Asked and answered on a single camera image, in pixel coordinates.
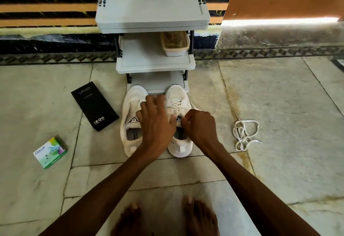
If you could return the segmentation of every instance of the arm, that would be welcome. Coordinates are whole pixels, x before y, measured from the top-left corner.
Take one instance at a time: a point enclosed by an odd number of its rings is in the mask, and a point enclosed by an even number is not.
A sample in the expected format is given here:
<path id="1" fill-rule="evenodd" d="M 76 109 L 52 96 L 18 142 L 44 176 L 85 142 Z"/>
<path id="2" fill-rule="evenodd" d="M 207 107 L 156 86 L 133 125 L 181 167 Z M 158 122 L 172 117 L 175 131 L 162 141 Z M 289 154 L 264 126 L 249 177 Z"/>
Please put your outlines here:
<path id="1" fill-rule="evenodd" d="M 190 110 L 181 124 L 196 146 L 221 170 L 262 236 L 320 236 L 226 151 L 217 139 L 215 120 L 209 112 Z"/>
<path id="2" fill-rule="evenodd" d="M 156 160 L 170 143 L 176 118 L 170 121 L 164 96 L 146 97 L 137 117 L 142 127 L 142 144 L 115 172 L 85 194 L 40 235 L 96 235 L 139 174 Z"/>

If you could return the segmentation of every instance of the bare foot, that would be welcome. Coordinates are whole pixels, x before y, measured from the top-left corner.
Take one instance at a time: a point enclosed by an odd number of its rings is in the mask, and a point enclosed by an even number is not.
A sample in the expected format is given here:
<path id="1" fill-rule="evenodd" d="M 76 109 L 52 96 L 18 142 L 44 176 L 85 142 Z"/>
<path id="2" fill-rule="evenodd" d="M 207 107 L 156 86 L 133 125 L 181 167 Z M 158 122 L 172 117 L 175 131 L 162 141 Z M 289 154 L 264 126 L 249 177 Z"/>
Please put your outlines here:
<path id="1" fill-rule="evenodd" d="M 216 214 L 206 204 L 186 196 L 183 210 L 187 222 L 188 236 L 219 236 Z"/>
<path id="2" fill-rule="evenodd" d="M 111 231 L 111 236 L 147 236 L 142 226 L 141 208 L 137 202 L 126 208 Z"/>

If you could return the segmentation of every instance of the person's left hand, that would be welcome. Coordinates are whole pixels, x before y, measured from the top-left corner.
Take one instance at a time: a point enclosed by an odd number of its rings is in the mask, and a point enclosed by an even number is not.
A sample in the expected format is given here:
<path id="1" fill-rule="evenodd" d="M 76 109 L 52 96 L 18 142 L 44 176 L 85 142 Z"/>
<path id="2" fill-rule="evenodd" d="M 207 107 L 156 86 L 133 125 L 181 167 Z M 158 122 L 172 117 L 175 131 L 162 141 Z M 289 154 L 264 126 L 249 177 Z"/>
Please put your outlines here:
<path id="1" fill-rule="evenodd" d="M 168 119 L 164 101 L 165 95 L 147 96 L 146 102 L 141 103 L 141 110 L 136 112 L 142 128 L 142 144 L 139 148 L 152 161 L 166 150 L 176 131 L 176 117 L 173 115 Z"/>

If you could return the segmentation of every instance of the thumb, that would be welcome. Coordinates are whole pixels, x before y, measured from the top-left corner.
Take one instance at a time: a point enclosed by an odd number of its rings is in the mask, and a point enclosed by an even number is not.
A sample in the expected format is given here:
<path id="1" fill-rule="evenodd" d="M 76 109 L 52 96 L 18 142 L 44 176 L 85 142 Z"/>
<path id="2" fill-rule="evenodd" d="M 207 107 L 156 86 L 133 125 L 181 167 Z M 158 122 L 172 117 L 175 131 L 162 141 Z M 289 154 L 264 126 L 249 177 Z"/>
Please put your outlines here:
<path id="1" fill-rule="evenodd" d="M 180 125 L 182 126 L 183 129 L 186 130 L 187 134 L 190 133 L 190 123 L 189 121 L 186 120 L 186 118 L 182 118 L 180 120 Z"/>
<path id="2" fill-rule="evenodd" d="M 175 115 L 170 116 L 170 125 L 173 127 L 177 126 L 177 117 Z"/>

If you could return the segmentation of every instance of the hand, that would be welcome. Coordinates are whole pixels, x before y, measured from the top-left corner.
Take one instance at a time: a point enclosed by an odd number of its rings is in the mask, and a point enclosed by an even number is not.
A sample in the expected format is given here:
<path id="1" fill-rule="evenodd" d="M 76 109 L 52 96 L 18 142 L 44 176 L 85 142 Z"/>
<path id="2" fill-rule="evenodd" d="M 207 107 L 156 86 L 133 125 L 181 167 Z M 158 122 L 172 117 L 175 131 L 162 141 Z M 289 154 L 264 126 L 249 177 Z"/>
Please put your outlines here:
<path id="1" fill-rule="evenodd" d="M 146 102 L 141 103 L 141 110 L 136 116 L 141 123 L 141 150 L 156 160 L 172 140 L 176 131 L 177 119 L 173 115 L 168 119 L 164 105 L 165 95 L 147 96 Z"/>
<path id="2" fill-rule="evenodd" d="M 197 147 L 209 157 L 212 150 L 219 147 L 215 119 L 209 112 L 190 109 L 185 118 L 182 118 L 181 125 L 187 132 L 189 138 Z"/>

